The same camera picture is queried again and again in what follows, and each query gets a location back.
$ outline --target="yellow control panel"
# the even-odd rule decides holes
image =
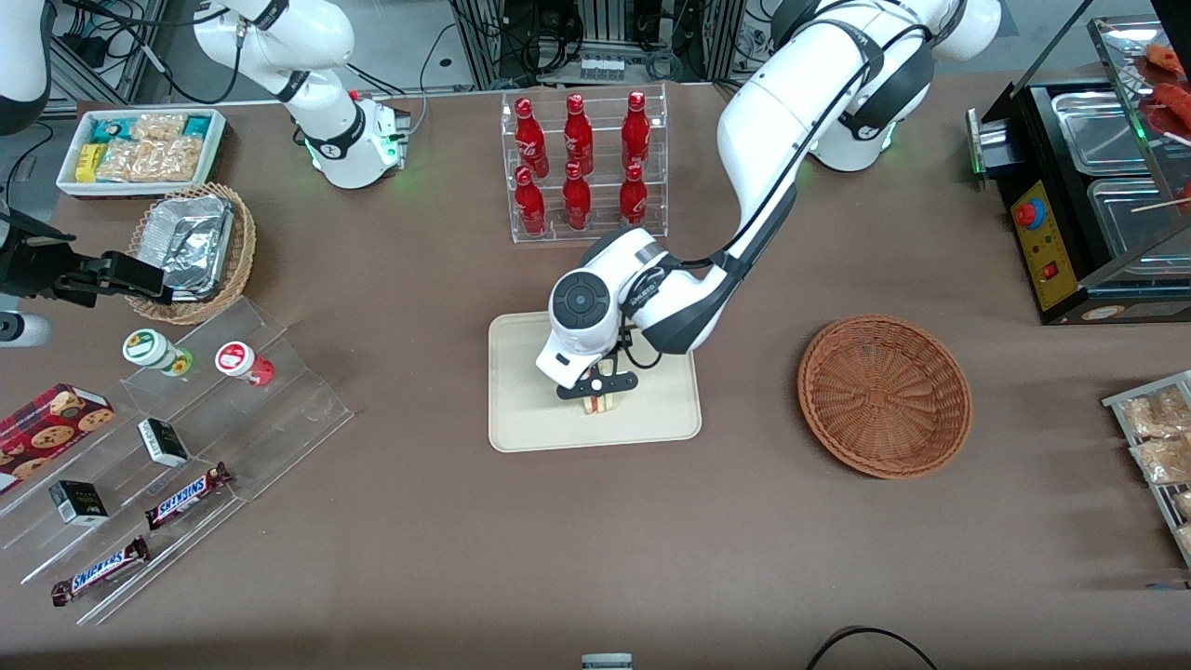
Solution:
[[[1075,292],[1079,282],[1071,269],[1071,258],[1054,223],[1050,200],[1039,181],[1009,209],[1014,217],[1017,240],[1030,270],[1030,282],[1039,303],[1048,309]]]

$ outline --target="wooden skewer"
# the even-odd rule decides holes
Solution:
[[[1149,209],[1158,209],[1158,208],[1161,208],[1161,207],[1168,207],[1171,205],[1183,205],[1183,203],[1186,203],[1186,202],[1191,202],[1191,198],[1179,198],[1178,200],[1170,200],[1170,201],[1166,201],[1166,202],[1158,202],[1156,205],[1146,205],[1145,207],[1137,207],[1137,208],[1134,208],[1134,209],[1129,209],[1129,213],[1147,212]]]

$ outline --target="beige tray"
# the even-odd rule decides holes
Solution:
[[[488,442],[500,452],[568,450],[690,440],[699,434],[694,356],[663,357],[651,370],[632,370],[641,386],[615,394],[615,408],[584,414],[581,401],[562,401],[557,387],[534,365],[550,333],[547,312],[506,313],[488,326]],[[637,334],[634,356],[653,361]]]

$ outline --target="snickers bar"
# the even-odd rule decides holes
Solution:
[[[81,596],[87,589],[111,578],[112,575],[116,575],[129,565],[148,562],[149,545],[145,544],[143,537],[137,536],[131,545],[92,565],[85,572],[75,575],[74,580],[63,580],[54,584],[54,590],[50,591],[50,597],[54,599],[54,607],[62,607],[70,603],[70,601]]]
[[[211,495],[212,491],[231,481],[231,474],[227,472],[227,468],[220,461],[218,465],[207,470],[202,477],[199,477],[181,491],[166,499],[166,502],[146,512],[145,519],[149,520],[149,530],[156,531],[177,519],[183,512],[197,506],[199,501]]]

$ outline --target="small box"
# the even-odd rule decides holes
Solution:
[[[0,419],[0,494],[98,431],[116,417],[101,396],[56,384]]]
[[[62,521],[73,526],[99,526],[107,521],[107,509],[93,484],[62,480],[50,487],[50,499]]]
[[[137,425],[141,442],[149,450],[149,458],[169,468],[181,468],[191,458],[174,427],[160,419],[146,419]]]

